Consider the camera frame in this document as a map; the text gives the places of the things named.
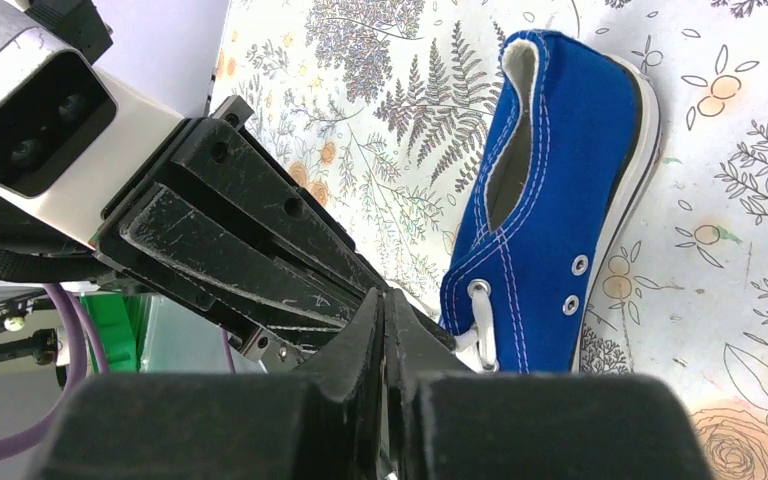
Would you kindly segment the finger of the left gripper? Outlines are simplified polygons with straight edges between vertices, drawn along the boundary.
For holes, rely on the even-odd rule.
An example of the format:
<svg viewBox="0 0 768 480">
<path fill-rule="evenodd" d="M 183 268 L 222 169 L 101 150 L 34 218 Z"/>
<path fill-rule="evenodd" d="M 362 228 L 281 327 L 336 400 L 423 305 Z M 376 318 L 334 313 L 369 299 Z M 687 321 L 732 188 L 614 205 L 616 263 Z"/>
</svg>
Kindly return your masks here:
<svg viewBox="0 0 768 480">
<path fill-rule="evenodd" d="M 120 217 L 118 233 L 201 293 L 302 350 L 328 343 L 363 301 L 259 252 L 168 188 L 143 194 Z"/>
<path fill-rule="evenodd" d="M 360 298 L 386 281 L 341 226 L 249 135 L 201 119 L 173 161 L 182 197 L 267 261 L 321 289 Z"/>
</svg>

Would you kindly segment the white shoelace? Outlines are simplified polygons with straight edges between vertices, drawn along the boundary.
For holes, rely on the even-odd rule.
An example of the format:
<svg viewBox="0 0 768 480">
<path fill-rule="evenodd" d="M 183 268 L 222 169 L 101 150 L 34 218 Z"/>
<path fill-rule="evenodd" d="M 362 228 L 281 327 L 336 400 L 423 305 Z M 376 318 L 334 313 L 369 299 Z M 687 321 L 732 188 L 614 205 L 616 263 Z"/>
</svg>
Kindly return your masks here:
<svg viewBox="0 0 768 480">
<path fill-rule="evenodd" d="M 416 302 L 403 290 L 389 289 L 386 299 L 390 308 L 388 328 L 394 363 L 404 371 L 437 377 L 477 376 L 498 371 L 493 313 L 486 286 L 474 291 L 476 319 L 465 332 L 455 335 L 417 308 Z"/>
</svg>

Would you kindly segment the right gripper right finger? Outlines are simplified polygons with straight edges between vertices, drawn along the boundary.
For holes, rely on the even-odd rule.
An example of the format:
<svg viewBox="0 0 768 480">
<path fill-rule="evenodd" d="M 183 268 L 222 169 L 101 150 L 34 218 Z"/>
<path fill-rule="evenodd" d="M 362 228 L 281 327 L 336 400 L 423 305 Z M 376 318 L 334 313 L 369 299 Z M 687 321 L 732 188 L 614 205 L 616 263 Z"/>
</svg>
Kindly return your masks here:
<svg viewBox="0 0 768 480">
<path fill-rule="evenodd" d="M 688 417 L 639 375 L 478 374 L 385 295 L 390 449 L 400 479 L 708 479 Z"/>
</svg>

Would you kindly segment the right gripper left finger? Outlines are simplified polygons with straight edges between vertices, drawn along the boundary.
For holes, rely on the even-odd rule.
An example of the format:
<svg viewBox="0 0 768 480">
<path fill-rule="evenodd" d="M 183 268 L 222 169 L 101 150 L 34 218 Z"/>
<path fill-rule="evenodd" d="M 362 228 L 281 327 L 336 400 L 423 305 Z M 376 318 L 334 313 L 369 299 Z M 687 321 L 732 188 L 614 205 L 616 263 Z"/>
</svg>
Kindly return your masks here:
<svg viewBox="0 0 768 480">
<path fill-rule="evenodd" d="M 373 479 L 383 337 L 377 290 L 291 371 L 112 374 L 67 401 L 33 479 Z"/>
</svg>

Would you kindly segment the blue canvas sneaker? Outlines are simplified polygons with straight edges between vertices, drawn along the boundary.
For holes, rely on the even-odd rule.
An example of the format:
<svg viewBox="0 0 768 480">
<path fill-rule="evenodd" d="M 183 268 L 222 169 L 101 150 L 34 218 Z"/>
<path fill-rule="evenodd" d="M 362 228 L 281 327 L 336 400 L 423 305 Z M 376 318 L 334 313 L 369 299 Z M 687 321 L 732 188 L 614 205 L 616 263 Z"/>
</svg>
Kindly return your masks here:
<svg viewBox="0 0 768 480">
<path fill-rule="evenodd" d="M 488 288 L 497 372 L 570 372 L 598 274 L 654 165 L 659 102 L 627 60 L 561 32 L 524 30 L 440 286 L 442 327 L 476 319 Z"/>
</svg>

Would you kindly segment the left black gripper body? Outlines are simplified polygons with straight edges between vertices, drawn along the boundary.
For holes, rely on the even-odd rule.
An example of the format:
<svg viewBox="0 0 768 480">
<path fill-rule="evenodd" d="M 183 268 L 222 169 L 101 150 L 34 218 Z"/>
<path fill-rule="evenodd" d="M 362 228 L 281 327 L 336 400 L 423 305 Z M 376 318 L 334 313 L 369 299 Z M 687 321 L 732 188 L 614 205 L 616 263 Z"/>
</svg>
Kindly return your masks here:
<svg viewBox="0 0 768 480">
<path fill-rule="evenodd" d="M 103 209 L 103 225 L 110 229 L 107 233 L 109 238 L 102 242 L 108 248 L 107 252 L 98 250 L 98 258 L 92 260 L 87 254 L 46 257 L 0 248 L 0 280 L 12 283 L 83 281 L 106 275 L 114 269 L 193 310 L 209 309 L 214 298 L 202 288 L 176 275 L 172 269 L 149 258 L 139 260 L 135 252 L 127 253 L 124 248 L 120 249 L 123 254 L 120 260 L 113 258 L 116 249 L 114 243 L 118 241 L 113 228 L 114 216 L 123 213 L 127 206 L 132 206 L 151 181 L 159 178 L 161 167 L 170 164 L 173 153 L 183 151 L 184 140 L 188 134 L 195 132 L 195 126 L 194 119 L 186 121 Z M 50 153 L 51 150 L 38 138 L 11 143 L 0 140 L 0 174 L 5 173 L 12 180 L 31 173 L 42 166 Z"/>
</svg>

